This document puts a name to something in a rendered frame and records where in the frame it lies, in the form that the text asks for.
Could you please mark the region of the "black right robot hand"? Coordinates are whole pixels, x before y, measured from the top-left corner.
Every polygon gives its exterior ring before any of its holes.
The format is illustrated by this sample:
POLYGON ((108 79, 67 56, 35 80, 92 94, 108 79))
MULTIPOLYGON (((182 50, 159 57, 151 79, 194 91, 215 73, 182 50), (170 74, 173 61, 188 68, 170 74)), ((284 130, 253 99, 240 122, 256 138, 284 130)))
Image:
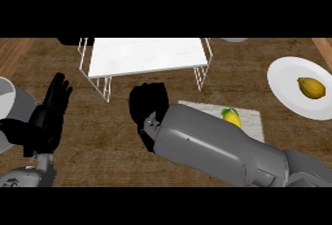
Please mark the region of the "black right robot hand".
POLYGON ((169 96, 164 83, 144 83, 135 86, 129 98, 131 114, 138 125, 138 133, 150 152, 154 151, 156 140, 145 131, 145 119, 156 113, 156 120, 164 120, 169 109, 169 96))

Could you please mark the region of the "black appliance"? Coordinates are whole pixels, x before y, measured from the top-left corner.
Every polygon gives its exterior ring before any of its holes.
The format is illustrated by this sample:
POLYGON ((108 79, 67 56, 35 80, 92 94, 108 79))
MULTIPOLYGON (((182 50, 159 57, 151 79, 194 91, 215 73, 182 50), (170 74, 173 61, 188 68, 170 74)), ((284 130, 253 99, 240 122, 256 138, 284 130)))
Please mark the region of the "black appliance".
POLYGON ((60 38, 60 43, 66 46, 92 46, 95 43, 95 38, 60 38))

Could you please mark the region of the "white plate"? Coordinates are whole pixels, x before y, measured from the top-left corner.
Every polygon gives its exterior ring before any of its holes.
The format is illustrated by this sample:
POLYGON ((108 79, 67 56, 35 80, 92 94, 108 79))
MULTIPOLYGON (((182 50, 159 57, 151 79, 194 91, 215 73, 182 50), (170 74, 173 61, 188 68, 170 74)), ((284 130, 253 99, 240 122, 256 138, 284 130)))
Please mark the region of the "white plate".
POLYGON ((332 120, 332 74, 305 58, 287 56, 274 61, 268 69, 268 82, 274 95, 285 107, 312 120, 332 120), (309 98, 297 79, 315 78, 327 87, 321 99, 309 98))

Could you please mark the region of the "yellow squash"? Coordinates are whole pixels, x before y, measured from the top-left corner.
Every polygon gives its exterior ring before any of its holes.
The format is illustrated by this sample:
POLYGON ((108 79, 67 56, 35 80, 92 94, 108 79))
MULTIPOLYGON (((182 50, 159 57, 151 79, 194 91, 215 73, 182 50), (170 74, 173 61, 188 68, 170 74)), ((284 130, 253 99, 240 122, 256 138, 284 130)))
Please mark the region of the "yellow squash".
POLYGON ((228 107, 222 110, 221 112, 222 118, 231 122, 234 125, 237 125, 238 127, 241 127, 241 116, 240 113, 237 111, 237 109, 234 107, 228 107))

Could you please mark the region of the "pale grey placemat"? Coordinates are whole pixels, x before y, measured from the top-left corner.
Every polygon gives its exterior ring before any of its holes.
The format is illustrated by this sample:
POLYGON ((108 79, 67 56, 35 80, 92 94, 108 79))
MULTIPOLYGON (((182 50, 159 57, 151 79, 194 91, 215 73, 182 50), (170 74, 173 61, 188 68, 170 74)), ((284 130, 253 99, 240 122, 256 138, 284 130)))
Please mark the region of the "pale grey placemat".
MULTIPOLYGON (((222 110, 231 108, 228 105, 213 105, 213 104, 197 103, 197 102, 185 101, 185 100, 179 100, 178 102, 179 104, 194 107, 195 109, 219 117, 221 119, 223 118, 222 110)), ((260 112, 252 109, 243 109, 243 108, 235 108, 232 112, 240 114, 241 129, 246 132, 246 134, 257 141, 265 142, 263 120, 262 120, 260 112)))

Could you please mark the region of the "yellow lemon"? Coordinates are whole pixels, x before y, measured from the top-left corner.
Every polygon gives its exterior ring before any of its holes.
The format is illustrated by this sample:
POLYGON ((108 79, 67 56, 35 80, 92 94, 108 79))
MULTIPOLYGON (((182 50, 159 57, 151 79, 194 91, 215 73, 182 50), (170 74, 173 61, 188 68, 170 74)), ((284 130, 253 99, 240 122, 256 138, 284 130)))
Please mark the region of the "yellow lemon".
POLYGON ((327 86, 312 77, 297 79, 300 91, 312 99, 321 99, 327 95, 327 86))

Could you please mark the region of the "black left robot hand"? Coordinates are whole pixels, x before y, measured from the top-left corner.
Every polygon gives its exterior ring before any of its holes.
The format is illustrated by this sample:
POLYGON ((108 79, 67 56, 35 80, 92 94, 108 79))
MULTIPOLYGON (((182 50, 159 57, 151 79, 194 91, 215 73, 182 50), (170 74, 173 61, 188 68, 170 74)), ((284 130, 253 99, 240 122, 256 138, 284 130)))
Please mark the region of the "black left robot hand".
POLYGON ((0 119, 0 131, 8 141, 24 147, 24 157, 52 154, 60 146, 72 92, 70 81, 66 75, 58 73, 49 85, 45 101, 36 107, 29 122, 0 119))

